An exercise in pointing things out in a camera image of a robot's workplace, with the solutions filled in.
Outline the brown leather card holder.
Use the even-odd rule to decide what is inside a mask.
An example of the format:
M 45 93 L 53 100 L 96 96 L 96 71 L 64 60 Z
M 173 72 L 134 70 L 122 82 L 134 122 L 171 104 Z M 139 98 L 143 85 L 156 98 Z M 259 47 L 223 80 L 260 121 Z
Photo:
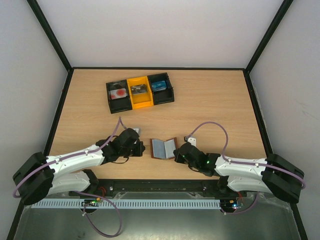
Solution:
M 150 139 L 150 154 L 151 158 L 159 160 L 174 159 L 174 151 L 178 149 L 177 138 L 171 138 L 166 141 L 151 138 Z

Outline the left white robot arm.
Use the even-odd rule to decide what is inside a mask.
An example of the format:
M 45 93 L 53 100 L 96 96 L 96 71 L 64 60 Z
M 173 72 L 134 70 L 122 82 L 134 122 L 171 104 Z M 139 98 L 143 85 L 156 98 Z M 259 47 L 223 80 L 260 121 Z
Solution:
M 145 146 L 140 135 L 140 128 L 126 128 L 75 152 L 51 156 L 36 152 L 13 175 L 12 195 L 29 206 L 62 192 L 92 194 L 99 182 L 90 167 L 115 163 L 120 157 L 141 157 Z

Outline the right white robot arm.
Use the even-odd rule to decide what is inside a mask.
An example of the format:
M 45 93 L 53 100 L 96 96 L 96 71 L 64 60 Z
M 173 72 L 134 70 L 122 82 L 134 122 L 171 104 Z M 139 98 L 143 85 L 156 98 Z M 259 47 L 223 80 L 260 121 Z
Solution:
M 300 200 L 304 172 L 278 154 L 267 158 L 244 159 L 219 153 L 204 153 L 189 142 L 173 151 L 174 161 L 207 176 L 222 178 L 218 191 L 229 196 L 233 192 L 264 192 L 297 204 Z

